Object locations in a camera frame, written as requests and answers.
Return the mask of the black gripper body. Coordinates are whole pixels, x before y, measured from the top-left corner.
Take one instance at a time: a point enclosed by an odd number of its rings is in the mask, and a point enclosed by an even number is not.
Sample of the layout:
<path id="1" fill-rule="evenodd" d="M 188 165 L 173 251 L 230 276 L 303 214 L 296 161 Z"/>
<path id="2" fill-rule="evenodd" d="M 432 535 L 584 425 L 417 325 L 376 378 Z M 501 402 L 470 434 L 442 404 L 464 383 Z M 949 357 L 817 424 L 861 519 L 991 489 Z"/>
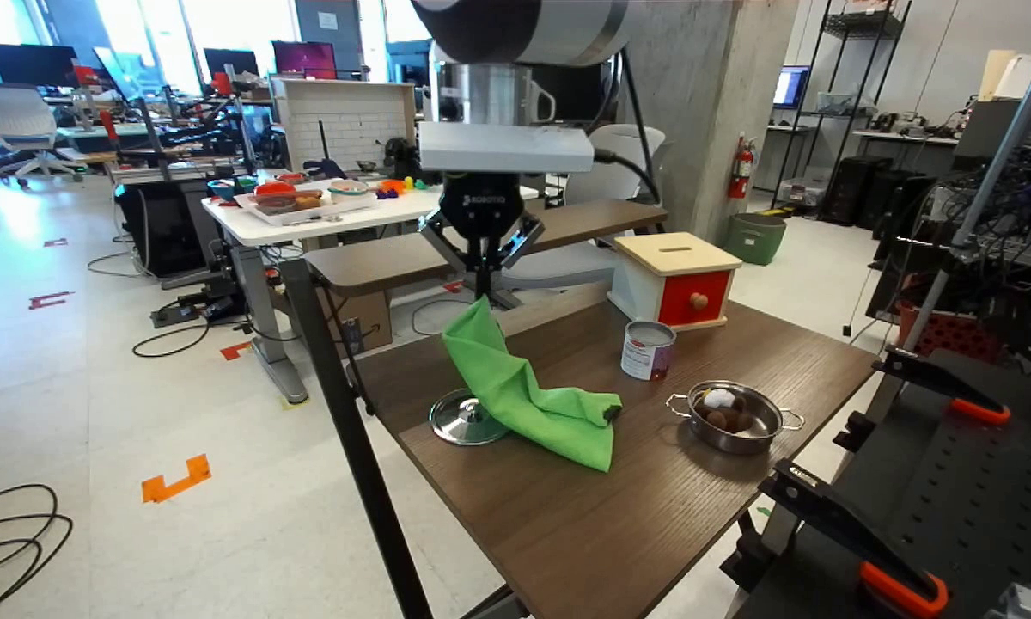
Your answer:
<path id="1" fill-rule="evenodd" d="M 442 180 L 440 214 L 464 242 L 482 242 L 474 266 L 501 266 L 510 237 L 527 220 L 527 201 L 515 174 L 464 172 Z"/>

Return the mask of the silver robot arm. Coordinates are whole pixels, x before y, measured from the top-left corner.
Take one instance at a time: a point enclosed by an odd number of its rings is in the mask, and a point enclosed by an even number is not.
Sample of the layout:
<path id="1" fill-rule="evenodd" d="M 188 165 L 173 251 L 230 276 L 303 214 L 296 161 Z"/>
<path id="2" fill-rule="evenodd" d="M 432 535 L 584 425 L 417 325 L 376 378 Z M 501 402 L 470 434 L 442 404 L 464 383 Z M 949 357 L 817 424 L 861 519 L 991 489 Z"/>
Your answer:
<path id="1" fill-rule="evenodd" d="M 464 270 L 492 276 L 543 230 L 519 180 L 594 161 L 584 129 L 535 112 L 533 69 L 587 69 L 621 50 L 646 0 L 413 0 L 413 10 L 464 73 L 464 112 L 418 124 L 418 165 L 442 174 L 423 237 Z"/>

